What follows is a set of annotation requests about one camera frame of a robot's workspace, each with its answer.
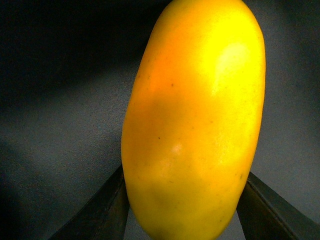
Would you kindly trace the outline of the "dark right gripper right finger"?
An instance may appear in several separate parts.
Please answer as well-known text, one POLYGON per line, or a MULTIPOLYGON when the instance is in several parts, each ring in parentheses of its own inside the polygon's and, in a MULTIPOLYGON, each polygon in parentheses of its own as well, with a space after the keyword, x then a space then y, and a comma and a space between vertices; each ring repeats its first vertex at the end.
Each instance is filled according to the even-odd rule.
POLYGON ((236 208, 247 240, 318 240, 320 225, 252 172, 236 208))

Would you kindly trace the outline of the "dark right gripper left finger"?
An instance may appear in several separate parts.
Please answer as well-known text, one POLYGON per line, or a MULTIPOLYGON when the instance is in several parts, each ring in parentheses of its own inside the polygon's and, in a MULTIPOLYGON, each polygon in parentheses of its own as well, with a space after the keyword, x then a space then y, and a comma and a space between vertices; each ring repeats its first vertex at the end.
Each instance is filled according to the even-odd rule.
POLYGON ((129 212, 123 167, 110 176, 99 191, 51 240, 122 240, 129 212))

